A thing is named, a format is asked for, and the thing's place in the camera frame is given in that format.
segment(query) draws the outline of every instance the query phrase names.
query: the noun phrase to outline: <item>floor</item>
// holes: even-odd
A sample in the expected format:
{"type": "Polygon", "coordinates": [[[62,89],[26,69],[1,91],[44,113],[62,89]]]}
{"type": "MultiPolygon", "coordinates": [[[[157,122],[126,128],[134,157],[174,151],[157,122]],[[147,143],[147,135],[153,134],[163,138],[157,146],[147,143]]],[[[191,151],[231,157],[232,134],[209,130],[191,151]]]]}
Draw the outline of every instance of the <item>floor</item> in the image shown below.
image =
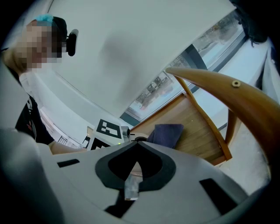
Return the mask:
{"type": "MultiPolygon", "coordinates": [[[[227,128],[220,132],[225,137],[227,128]]],[[[249,195],[269,181],[265,158],[253,135],[241,124],[229,147],[232,159],[220,165],[221,171],[235,180],[249,195]]]]}

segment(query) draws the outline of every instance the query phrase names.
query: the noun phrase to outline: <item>dark blue cloth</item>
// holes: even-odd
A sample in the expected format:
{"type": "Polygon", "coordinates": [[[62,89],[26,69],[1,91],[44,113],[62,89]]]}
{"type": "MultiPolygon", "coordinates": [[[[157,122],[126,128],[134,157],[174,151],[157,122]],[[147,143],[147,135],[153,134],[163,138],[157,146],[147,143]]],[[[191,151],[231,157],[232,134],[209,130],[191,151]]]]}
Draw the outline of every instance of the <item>dark blue cloth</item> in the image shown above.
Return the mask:
{"type": "Polygon", "coordinates": [[[183,129],[182,124],[156,124],[147,142],[175,148],[183,129]]]}

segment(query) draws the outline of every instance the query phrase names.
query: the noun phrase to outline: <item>roller blind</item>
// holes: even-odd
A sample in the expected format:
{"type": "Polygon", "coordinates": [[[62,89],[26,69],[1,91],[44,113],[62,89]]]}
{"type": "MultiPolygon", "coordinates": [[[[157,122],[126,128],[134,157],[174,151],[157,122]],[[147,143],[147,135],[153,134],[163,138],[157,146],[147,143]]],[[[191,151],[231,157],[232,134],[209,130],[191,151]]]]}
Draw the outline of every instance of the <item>roller blind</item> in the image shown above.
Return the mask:
{"type": "Polygon", "coordinates": [[[234,10],[228,0],[54,0],[50,13],[79,30],[56,70],[120,117],[142,90],[207,29],[234,10]]]}

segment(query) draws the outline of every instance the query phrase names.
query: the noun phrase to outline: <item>neck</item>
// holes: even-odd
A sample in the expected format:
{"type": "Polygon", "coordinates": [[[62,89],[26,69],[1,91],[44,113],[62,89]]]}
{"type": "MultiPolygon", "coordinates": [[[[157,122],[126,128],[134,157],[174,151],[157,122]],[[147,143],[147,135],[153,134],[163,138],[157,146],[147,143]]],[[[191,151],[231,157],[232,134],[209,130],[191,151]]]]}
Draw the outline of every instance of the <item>neck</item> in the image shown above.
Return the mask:
{"type": "Polygon", "coordinates": [[[15,48],[9,48],[3,52],[4,64],[14,70],[18,76],[26,72],[26,68],[19,57],[16,57],[15,48]]]}

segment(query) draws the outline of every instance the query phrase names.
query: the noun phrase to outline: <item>window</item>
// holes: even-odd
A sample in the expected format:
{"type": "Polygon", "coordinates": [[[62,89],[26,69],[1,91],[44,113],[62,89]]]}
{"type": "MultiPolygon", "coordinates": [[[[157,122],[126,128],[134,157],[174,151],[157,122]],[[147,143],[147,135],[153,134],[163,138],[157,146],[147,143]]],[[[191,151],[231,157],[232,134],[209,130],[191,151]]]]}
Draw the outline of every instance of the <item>window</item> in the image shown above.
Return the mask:
{"type": "Polygon", "coordinates": [[[242,25],[235,17],[235,12],[230,13],[193,43],[207,68],[210,68],[243,33],[242,25]]]}
{"type": "MultiPolygon", "coordinates": [[[[238,23],[235,12],[232,12],[195,40],[168,66],[219,71],[245,41],[242,25],[238,23]]],[[[194,84],[186,83],[192,92],[199,89],[194,84]]],[[[172,75],[162,72],[144,89],[121,118],[134,126],[182,91],[183,88],[172,75]]]]}

